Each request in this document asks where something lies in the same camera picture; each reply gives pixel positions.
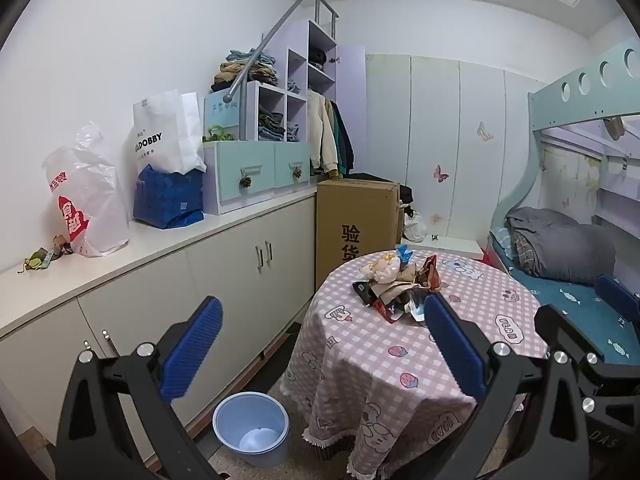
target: trash can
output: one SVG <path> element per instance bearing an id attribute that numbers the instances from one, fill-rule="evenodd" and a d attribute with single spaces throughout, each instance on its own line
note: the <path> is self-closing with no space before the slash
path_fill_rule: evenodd
<path id="1" fill-rule="evenodd" d="M 289 415 L 268 395 L 240 392 L 223 400 L 213 413 L 213 431 L 249 464 L 273 467 L 287 457 Z"/>

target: round table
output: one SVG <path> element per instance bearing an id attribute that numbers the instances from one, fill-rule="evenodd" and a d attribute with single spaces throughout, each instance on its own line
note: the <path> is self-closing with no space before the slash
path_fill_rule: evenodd
<path id="1" fill-rule="evenodd" d="M 360 267 L 382 254 L 351 260 L 329 275 L 281 383 L 306 418 L 303 438 L 327 451 L 353 447 L 347 471 L 359 480 L 377 473 L 389 478 L 460 427 L 475 406 L 428 329 L 408 314 L 389 324 L 354 292 Z M 419 268 L 430 254 L 415 251 L 412 262 Z M 442 295 L 462 319 L 492 342 L 544 356 L 546 343 L 534 329 L 540 304 L 526 288 L 481 262 L 444 253 L 437 261 Z"/>

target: bucket rim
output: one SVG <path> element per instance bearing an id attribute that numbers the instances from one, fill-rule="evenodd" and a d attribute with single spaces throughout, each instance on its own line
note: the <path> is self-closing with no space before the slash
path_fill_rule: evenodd
<path id="1" fill-rule="evenodd" d="M 278 437 L 276 442 L 274 442 L 271 447 L 269 447 L 269 448 L 267 448 L 265 450 L 262 450 L 262 451 L 243 451 L 241 449 L 238 449 L 236 446 L 233 446 L 230 443 L 228 443 L 226 441 L 226 439 L 224 437 L 222 437 L 222 435 L 218 431 L 218 425 L 216 424 L 216 419 L 217 419 L 218 412 L 220 411 L 220 409 L 222 409 L 222 407 L 226 403 L 230 402 L 231 400 L 235 399 L 236 397 L 246 397 L 246 396 L 263 397 L 263 398 L 269 399 L 271 402 L 273 402 L 274 404 L 276 404 L 280 408 L 280 411 L 282 412 L 282 415 L 284 416 L 284 420 L 285 420 L 284 430 L 282 430 L 282 433 L 280 434 L 280 436 Z M 213 412 L 213 417 L 211 418 L 211 424 L 213 425 L 213 431 L 216 434 L 216 437 L 218 438 L 218 440 L 224 446 L 227 446 L 232 451 L 235 451 L 236 453 L 240 453 L 240 454 L 244 454 L 244 455 L 262 455 L 262 454 L 265 454 L 267 452 L 270 452 L 270 451 L 274 450 L 280 444 L 282 444 L 284 442 L 284 440 L 286 439 L 287 435 L 289 434 L 289 413 L 287 413 L 287 410 L 284 409 L 282 404 L 280 404 L 276 399 L 274 399 L 273 397 L 271 397 L 271 396 L 269 396 L 267 394 L 263 394 L 263 393 L 260 393 L 260 392 L 238 392 L 236 394 L 233 394 L 232 396 L 227 397 L 225 400 L 220 402 L 219 405 L 216 406 L 216 409 Z"/>

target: teal bed sheet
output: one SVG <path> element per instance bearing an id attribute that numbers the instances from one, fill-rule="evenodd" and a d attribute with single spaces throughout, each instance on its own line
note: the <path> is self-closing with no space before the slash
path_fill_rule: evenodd
<path id="1" fill-rule="evenodd" d="M 526 286 L 540 305 L 552 304 L 604 354 L 610 364 L 640 365 L 640 343 L 630 322 L 601 300 L 592 286 L 535 278 L 522 272 L 492 240 L 510 275 Z"/>

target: light green drawer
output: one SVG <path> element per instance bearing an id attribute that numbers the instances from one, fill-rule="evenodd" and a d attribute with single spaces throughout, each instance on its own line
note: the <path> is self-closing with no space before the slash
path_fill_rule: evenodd
<path id="1" fill-rule="evenodd" d="M 229 140 L 218 144 L 220 201 L 246 196 L 275 185 L 274 142 Z M 251 186 L 240 186 L 243 176 L 251 177 Z"/>
<path id="2" fill-rule="evenodd" d="M 306 142 L 276 142 L 276 187 L 290 186 L 309 180 L 309 146 Z M 293 172 L 300 168 L 302 176 Z"/>

